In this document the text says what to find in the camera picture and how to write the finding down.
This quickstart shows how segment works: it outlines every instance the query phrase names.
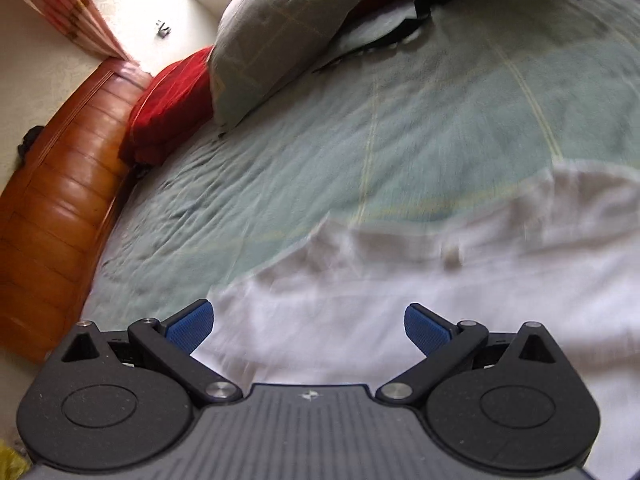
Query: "red and orange curtain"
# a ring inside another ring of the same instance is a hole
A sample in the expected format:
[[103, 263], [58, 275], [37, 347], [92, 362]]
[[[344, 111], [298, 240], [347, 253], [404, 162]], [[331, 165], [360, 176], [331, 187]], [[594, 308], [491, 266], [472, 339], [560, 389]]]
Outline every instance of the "red and orange curtain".
[[132, 60], [91, 0], [29, 0], [58, 31], [98, 56]]

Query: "yellow object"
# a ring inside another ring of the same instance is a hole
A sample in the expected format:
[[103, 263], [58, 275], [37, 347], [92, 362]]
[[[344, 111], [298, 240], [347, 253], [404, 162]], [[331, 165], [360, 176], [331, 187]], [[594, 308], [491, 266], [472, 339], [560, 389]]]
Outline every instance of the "yellow object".
[[17, 480], [29, 470], [29, 463], [0, 440], [0, 480]]

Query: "wooden headboard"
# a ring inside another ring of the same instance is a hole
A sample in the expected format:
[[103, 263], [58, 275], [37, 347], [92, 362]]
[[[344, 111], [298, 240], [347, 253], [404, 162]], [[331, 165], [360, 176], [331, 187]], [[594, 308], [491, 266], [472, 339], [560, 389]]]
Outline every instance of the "wooden headboard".
[[105, 60], [49, 121], [0, 196], [0, 345], [34, 362], [75, 323], [134, 184], [118, 158], [151, 76]]

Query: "blue gripper pad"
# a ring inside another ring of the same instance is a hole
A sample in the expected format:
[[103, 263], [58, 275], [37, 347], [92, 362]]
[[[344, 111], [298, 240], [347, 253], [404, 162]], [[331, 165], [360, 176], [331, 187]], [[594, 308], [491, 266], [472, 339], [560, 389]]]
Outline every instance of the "blue gripper pad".
[[426, 356], [451, 341], [449, 330], [412, 305], [404, 311], [404, 331], [418, 350]]
[[180, 350], [191, 354], [213, 329], [213, 307], [205, 301], [166, 329], [164, 337]]

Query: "grey pillow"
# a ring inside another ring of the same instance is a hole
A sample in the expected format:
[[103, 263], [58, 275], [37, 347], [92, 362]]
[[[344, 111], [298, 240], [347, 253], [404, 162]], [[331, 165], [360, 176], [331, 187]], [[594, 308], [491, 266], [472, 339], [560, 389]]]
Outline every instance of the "grey pillow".
[[227, 131], [308, 67], [361, 0], [232, 0], [209, 76], [216, 123]]

